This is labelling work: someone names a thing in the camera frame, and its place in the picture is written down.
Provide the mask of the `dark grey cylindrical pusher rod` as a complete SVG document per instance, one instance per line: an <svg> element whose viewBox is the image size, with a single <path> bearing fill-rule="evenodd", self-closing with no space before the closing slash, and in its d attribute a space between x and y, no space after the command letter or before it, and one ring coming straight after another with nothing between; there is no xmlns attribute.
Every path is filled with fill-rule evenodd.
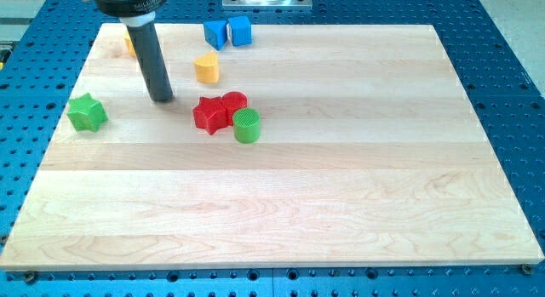
<svg viewBox="0 0 545 297"><path fill-rule="evenodd" d="M154 22L128 27L149 97L154 102L168 102L174 97Z"/></svg>

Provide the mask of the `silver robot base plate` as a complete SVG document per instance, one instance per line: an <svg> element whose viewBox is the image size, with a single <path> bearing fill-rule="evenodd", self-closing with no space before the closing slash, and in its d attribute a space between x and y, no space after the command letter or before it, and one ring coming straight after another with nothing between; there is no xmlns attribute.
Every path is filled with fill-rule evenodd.
<svg viewBox="0 0 545 297"><path fill-rule="evenodd" d="M225 10L249 10L249 9L311 9L313 0L221 0L221 6Z"/></svg>

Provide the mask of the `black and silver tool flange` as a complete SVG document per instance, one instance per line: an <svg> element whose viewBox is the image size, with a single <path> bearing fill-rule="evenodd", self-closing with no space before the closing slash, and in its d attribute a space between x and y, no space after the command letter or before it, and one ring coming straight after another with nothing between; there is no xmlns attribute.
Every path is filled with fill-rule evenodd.
<svg viewBox="0 0 545 297"><path fill-rule="evenodd" d="M156 10L167 0L83 0L94 1L97 9L111 17L116 17L128 27L140 27L153 22Z"/></svg>

